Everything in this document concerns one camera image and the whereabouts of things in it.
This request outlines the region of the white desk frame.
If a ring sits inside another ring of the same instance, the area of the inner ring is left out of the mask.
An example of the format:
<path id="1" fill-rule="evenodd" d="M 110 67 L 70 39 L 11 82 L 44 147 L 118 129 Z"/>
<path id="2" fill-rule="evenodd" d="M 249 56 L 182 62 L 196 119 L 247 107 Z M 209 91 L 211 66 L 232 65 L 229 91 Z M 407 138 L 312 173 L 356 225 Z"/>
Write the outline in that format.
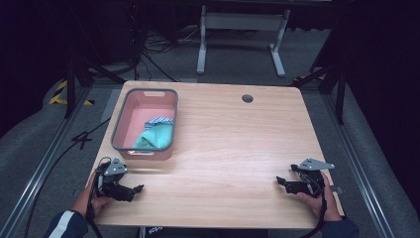
<path id="1" fill-rule="evenodd" d="M 200 16 L 200 47 L 196 72 L 203 74 L 206 63 L 206 31 L 207 30 L 251 30 L 276 32 L 276 40 L 269 45 L 271 58 L 279 77 L 285 77 L 285 70 L 280 58 L 279 48 L 289 19 L 289 10 L 279 15 L 261 15 L 245 13 L 213 13 L 207 7 L 201 7 Z"/>

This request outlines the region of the person's right hand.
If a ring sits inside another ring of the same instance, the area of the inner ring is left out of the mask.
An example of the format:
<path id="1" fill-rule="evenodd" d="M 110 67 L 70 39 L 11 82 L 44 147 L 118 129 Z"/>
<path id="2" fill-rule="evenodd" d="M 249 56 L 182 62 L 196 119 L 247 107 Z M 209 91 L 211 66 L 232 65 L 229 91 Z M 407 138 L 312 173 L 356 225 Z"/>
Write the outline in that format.
<path id="1" fill-rule="evenodd" d="M 324 174 L 322 174 L 322 177 L 325 185 L 324 195 L 314 198 L 303 192 L 298 192 L 295 196 L 303 203 L 307 204 L 318 218 L 321 217 L 323 201 L 326 201 L 326 210 L 323 220 L 328 222 L 341 221 L 342 216 L 339 213 L 335 196 L 330 188 L 329 180 Z"/>

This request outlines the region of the green cloth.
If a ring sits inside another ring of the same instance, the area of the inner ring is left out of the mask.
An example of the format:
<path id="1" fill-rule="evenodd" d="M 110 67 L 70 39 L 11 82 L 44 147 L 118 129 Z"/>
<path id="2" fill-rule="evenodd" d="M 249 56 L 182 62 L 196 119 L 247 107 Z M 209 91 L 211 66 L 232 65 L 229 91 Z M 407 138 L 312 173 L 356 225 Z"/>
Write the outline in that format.
<path id="1" fill-rule="evenodd" d="M 172 131 L 172 124 L 147 124 L 145 130 L 133 143 L 133 147 L 136 149 L 165 149 L 171 144 Z"/>

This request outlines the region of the person's left hand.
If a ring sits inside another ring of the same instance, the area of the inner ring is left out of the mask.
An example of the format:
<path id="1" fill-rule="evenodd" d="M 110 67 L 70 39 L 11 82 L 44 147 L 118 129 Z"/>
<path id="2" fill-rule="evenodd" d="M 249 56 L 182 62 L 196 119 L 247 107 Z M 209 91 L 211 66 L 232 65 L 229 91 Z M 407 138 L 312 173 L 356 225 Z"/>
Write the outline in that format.
<path id="1" fill-rule="evenodd" d="M 74 204 L 71 207 L 71 210 L 77 211 L 83 217 L 86 217 L 87 207 L 89 204 L 92 205 L 94 213 L 97 214 L 104 206 L 113 201 L 112 197 L 100 196 L 97 197 L 94 194 L 91 194 L 91 188 L 95 179 L 95 174 L 92 174 L 89 178 L 89 181 L 85 189 L 79 194 Z"/>

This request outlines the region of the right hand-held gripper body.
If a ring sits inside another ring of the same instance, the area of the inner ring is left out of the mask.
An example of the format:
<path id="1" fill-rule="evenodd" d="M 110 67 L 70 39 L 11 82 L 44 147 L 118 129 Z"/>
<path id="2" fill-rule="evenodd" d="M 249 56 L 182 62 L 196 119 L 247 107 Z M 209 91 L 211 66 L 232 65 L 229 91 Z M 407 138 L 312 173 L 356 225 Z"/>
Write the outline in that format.
<path id="1" fill-rule="evenodd" d="M 297 166 L 301 169 L 301 172 L 297 173 L 300 178 L 299 185 L 296 188 L 287 189 L 286 192 L 293 194 L 303 192 L 314 198 L 318 197 L 325 187 L 321 171 L 332 170 L 335 167 L 333 164 L 328 164 L 312 158 L 304 160 Z"/>

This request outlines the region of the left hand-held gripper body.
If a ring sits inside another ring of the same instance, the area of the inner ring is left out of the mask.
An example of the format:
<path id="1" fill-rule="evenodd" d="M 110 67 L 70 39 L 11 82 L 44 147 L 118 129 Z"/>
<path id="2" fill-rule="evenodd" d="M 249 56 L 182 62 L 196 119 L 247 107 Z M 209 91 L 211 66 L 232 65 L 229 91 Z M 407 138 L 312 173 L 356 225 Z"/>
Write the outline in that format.
<path id="1" fill-rule="evenodd" d="M 120 185 L 119 180 L 126 172 L 126 166 L 118 158 L 99 165 L 96 169 L 96 182 L 94 183 L 96 195 L 111 197 L 110 189 Z"/>

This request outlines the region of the pink basket with grey rim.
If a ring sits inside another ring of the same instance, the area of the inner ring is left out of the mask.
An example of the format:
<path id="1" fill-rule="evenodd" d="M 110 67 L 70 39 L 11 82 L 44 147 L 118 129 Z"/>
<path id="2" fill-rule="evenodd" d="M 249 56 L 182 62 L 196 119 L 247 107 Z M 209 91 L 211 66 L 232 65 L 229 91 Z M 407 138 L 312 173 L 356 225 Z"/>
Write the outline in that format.
<path id="1" fill-rule="evenodd" d="M 134 88 L 124 98 L 111 137 L 111 145 L 124 159 L 167 160 L 172 155 L 178 94 L 173 89 Z M 171 144 L 162 150 L 136 149 L 133 143 L 156 117 L 173 119 Z"/>

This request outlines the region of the black tripod stand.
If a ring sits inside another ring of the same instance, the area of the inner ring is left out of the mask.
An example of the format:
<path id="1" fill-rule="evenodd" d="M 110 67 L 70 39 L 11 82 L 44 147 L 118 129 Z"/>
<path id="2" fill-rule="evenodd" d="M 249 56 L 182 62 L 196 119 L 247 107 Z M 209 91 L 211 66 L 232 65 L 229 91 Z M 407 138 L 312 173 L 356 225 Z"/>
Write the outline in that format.
<path id="1" fill-rule="evenodd" d="M 335 116 L 341 125 L 344 124 L 343 111 L 347 77 L 346 64 L 349 52 L 349 41 L 346 37 L 348 30 L 348 17 L 343 14 L 337 20 L 333 30 L 314 60 L 310 69 L 310 74 L 298 76 L 290 84 L 291 87 L 299 88 L 310 81 L 323 76 L 323 79 L 318 86 L 318 91 L 321 94 L 330 94 L 333 89 L 337 87 Z"/>
<path id="2" fill-rule="evenodd" d="M 63 10 L 63 15 L 59 17 L 59 30 L 68 57 L 65 78 L 67 81 L 67 106 L 65 118 L 69 118 L 75 112 L 76 106 L 79 104 L 76 96 L 76 82 L 79 82 L 82 88 L 90 88 L 94 83 L 92 73 L 89 71 L 91 68 L 117 84 L 124 84 L 126 79 L 123 79 L 116 73 L 106 69 L 93 59 L 90 59 L 87 54 L 83 52 L 84 44 L 79 43 L 81 35 L 85 35 L 83 27 L 80 25 L 77 15 L 70 3 L 65 3 Z"/>

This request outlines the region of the yellow black floor tape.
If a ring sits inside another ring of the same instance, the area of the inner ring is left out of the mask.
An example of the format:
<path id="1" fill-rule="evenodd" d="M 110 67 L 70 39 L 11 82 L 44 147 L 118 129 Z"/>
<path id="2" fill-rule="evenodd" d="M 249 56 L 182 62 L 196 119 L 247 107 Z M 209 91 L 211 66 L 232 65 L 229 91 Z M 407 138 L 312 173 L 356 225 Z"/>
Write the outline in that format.
<path id="1" fill-rule="evenodd" d="M 54 94 L 52 95 L 52 98 L 49 101 L 49 104 L 62 104 L 66 105 L 67 100 L 62 98 L 61 95 L 63 94 L 64 90 L 67 87 L 67 81 L 64 79 L 56 88 Z"/>

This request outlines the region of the grey metal floor rail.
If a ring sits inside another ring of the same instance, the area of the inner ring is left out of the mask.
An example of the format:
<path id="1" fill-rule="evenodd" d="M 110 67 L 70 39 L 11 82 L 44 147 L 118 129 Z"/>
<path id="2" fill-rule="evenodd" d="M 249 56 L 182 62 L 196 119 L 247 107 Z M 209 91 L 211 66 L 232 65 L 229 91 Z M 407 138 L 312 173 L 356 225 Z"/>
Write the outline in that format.
<path id="1" fill-rule="evenodd" d="M 349 158 L 349 167 L 355 177 L 357 185 L 361 191 L 362 197 L 367 206 L 368 212 L 372 218 L 376 230 L 380 238 L 395 238 L 395 235 L 390 227 L 390 224 L 383 212 L 375 191 L 373 190 L 366 172 L 359 160 L 356 150 L 350 141 L 346 129 L 341 125 L 336 117 L 335 105 L 333 100 L 328 95 L 321 96 L 332 123 L 338 131 L 341 142 L 344 144 L 346 154 Z"/>
<path id="2" fill-rule="evenodd" d="M 76 96 L 73 109 L 69 116 L 60 121 L 58 128 L 54 131 L 53 138 L 48 148 L 41 157 L 39 163 L 35 166 L 35 170 L 28 179 L 22 194 L 7 217 L 4 226 L 0 229 L 0 238 L 13 238 L 27 214 L 30 214 L 30 210 L 35 207 L 41 189 L 53 169 L 55 162 L 58 161 L 57 153 L 63 138 L 89 93 L 89 88 L 81 88 Z"/>

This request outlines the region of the blue striped cloth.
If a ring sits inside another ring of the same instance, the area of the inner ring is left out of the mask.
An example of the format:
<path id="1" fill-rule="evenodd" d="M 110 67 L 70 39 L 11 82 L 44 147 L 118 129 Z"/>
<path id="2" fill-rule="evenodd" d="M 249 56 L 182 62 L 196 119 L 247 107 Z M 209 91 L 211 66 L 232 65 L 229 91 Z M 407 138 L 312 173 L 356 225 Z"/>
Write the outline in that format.
<path id="1" fill-rule="evenodd" d="M 149 130 L 158 124 L 172 125 L 173 119 L 170 117 L 156 117 L 145 123 L 145 129 Z"/>

